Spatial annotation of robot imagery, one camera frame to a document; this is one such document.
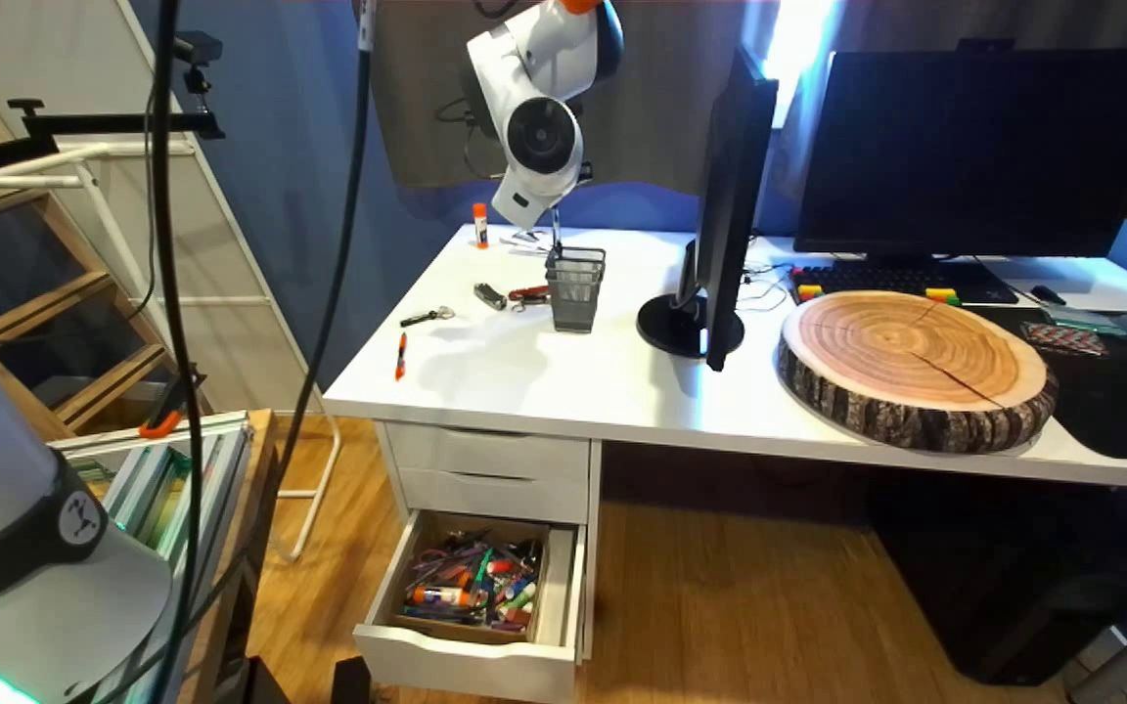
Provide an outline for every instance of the colorful items in drawer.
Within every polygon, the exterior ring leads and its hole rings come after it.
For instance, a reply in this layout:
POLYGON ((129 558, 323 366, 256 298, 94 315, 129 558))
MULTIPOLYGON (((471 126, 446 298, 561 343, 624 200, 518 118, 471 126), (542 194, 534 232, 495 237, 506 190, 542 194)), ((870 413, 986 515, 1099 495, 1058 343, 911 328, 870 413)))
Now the colorful items in drawer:
POLYGON ((486 530, 450 530, 414 551, 398 619, 527 638, 535 565, 542 539, 501 542, 486 530))

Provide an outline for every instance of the keyboard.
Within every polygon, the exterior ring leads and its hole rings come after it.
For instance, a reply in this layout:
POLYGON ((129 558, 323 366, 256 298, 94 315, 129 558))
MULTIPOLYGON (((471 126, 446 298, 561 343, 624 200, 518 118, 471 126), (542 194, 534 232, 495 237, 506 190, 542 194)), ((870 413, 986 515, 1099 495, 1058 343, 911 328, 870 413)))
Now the keyboard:
POLYGON ((1019 294, 994 279, 983 263, 831 263, 795 267, 795 298, 821 298, 834 290, 902 290, 917 298, 955 298, 955 300, 1019 300, 1019 294))

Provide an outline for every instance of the black cable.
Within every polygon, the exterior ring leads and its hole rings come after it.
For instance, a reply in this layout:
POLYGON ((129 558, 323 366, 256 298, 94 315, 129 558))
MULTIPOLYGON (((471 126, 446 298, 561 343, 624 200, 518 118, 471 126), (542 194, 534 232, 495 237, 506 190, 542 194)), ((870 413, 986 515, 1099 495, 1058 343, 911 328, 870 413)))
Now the black cable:
MULTIPOLYGON (((140 109, 140 126, 144 126, 144 133, 140 133, 140 157, 144 157, 144 202, 154 202, 158 194, 154 194, 154 177, 149 177, 149 163, 154 163, 154 147, 149 147, 149 114, 154 114, 154 92, 144 97, 144 109, 140 109)), ((126 314, 126 322, 133 322, 133 315, 140 315, 144 314, 144 306, 158 298, 158 211, 154 207, 144 207, 144 294, 140 294, 140 300, 126 314)))
POLYGON ((506 15, 512 15, 512 7, 518 7, 518 0, 501 0, 501 4, 486 4, 486 0, 475 0, 475 7, 478 7, 478 15, 486 15, 486 21, 506 21, 506 15))
POLYGON ((179 366, 179 391, 189 412, 189 539, 186 539, 186 572, 179 572, 179 594, 175 594, 175 619, 173 632, 162 655, 162 674, 154 681, 149 700, 163 704, 179 641, 189 632, 189 610, 201 572, 201 521, 205 521, 205 413, 201 413, 201 391, 191 379, 186 322, 179 322, 179 286, 175 286, 175 242, 173 242, 173 189, 167 189, 167 109, 173 109, 173 52, 175 52, 175 15, 179 0, 162 0, 162 22, 158 22, 158 67, 154 67, 154 109, 149 109, 149 163, 154 163, 154 213, 158 213, 158 254, 162 254, 162 290, 163 290, 163 314, 167 314, 167 337, 173 337, 173 359, 179 366))
POLYGON ((312 350, 304 359, 304 379, 300 379, 300 391, 298 391, 298 404, 295 404, 295 418, 289 418, 289 435, 285 435, 285 449, 281 449, 281 465, 285 469, 289 469, 289 457, 295 457, 295 446, 298 446, 298 435, 300 435, 304 404, 310 404, 310 393, 319 386, 319 366, 323 366, 323 354, 330 349, 333 314, 338 314, 338 298, 341 298, 341 286, 346 286, 346 267, 350 267, 351 237, 355 237, 360 178, 366 178, 366 135, 370 135, 370 71, 373 71, 373 52, 360 52, 351 163, 350 163, 350 178, 346 178, 341 242, 338 242, 338 263, 333 263, 333 279, 330 279, 330 300, 325 300, 325 314, 323 314, 323 331, 319 331, 319 343, 312 343, 312 350))
POLYGON ((475 126, 478 114, 475 114, 475 101, 471 97, 450 97, 433 109, 433 122, 443 126, 475 126))
MULTIPOLYGON (((234 558, 223 565, 223 575, 212 581, 212 590, 197 602, 197 614, 186 623, 186 631, 201 624, 206 610, 223 598, 223 590, 234 581, 234 575, 252 572, 252 542, 234 551, 234 558)), ((115 693, 94 693, 99 704, 119 704, 149 667, 163 659, 163 644, 154 649, 144 659, 137 659, 133 674, 120 678, 115 693)))

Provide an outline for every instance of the wooden slice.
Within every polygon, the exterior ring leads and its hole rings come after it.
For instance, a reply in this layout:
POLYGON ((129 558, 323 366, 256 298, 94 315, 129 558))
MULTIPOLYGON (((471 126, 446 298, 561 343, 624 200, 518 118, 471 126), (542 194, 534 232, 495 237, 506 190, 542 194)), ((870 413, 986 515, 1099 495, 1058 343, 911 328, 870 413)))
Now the wooden slice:
POLYGON ((1054 376, 1027 340, 910 294, 814 298, 790 314, 775 366, 814 412, 910 449, 1006 449, 1054 412, 1054 376))

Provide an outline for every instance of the pen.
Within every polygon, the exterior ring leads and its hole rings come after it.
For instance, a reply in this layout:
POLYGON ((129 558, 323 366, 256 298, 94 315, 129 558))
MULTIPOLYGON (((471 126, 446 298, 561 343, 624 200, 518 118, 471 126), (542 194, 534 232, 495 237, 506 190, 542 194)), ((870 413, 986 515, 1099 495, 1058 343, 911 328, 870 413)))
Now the pen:
POLYGON ((423 326, 423 322, 446 322, 446 315, 453 315, 453 309, 440 306, 440 309, 402 315, 398 328, 413 328, 413 326, 423 326))
POLYGON ((396 379, 406 376, 406 331, 398 331, 396 379))
POLYGON ((475 286, 475 294, 490 306, 490 309, 506 309, 508 306, 508 298, 506 294, 499 294, 495 286, 475 286))

